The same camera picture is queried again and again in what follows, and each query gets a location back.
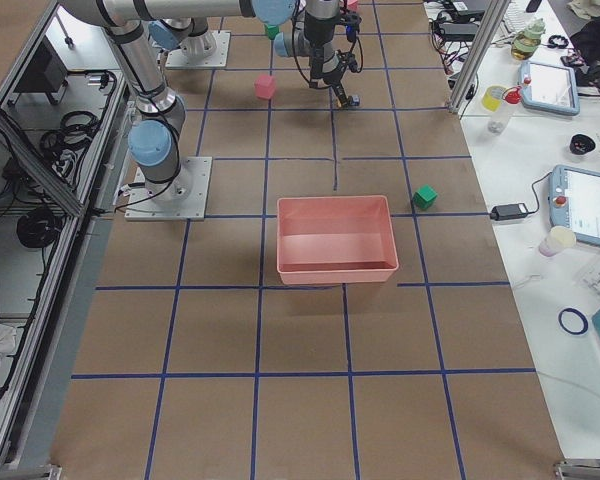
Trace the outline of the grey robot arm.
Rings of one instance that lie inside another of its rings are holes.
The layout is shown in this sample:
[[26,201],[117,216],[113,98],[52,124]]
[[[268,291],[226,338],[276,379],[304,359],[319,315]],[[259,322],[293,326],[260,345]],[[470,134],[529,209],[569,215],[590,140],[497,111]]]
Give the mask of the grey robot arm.
[[[357,73],[359,67],[352,49],[342,51],[334,47],[336,26],[346,29],[352,45],[357,43],[359,16],[345,9],[338,10],[331,19],[318,19],[302,8],[292,16],[289,34],[273,25],[265,27],[265,34],[279,56],[309,59],[310,71],[301,76],[311,89],[330,89],[340,108],[350,108],[357,106],[359,99],[345,92],[342,78],[348,71]],[[227,64],[231,34],[227,30],[211,30],[205,18],[152,21],[149,33],[153,44],[163,52],[159,60],[162,68],[217,69]]]
[[277,43],[293,57],[308,58],[310,86],[323,81],[341,99],[346,97],[344,60],[332,47],[347,12],[340,1],[65,1],[62,6],[76,19],[103,29],[136,95],[141,121],[131,129],[128,147],[150,199],[166,202],[188,189],[178,150],[186,113],[157,66],[151,40],[175,48],[192,34],[203,34],[210,17],[256,18],[267,26],[300,19],[301,27],[289,39],[277,36]]

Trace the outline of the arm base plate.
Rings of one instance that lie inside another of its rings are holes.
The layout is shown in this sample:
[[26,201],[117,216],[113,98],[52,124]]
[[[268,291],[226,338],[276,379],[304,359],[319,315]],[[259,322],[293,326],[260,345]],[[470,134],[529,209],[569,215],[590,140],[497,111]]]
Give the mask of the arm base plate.
[[181,160],[179,175],[165,192],[158,195],[161,188],[146,183],[141,169],[137,167],[134,181],[143,183],[143,186],[131,190],[131,206],[125,208],[125,219],[202,221],[206,213],[211,171],[211,157],[185,157]]
[[231,32],[228,30],[208,30],[199,36],[189,36],[178,49],[168,54],[166,68],[170,70],[225,68],[230,39]]

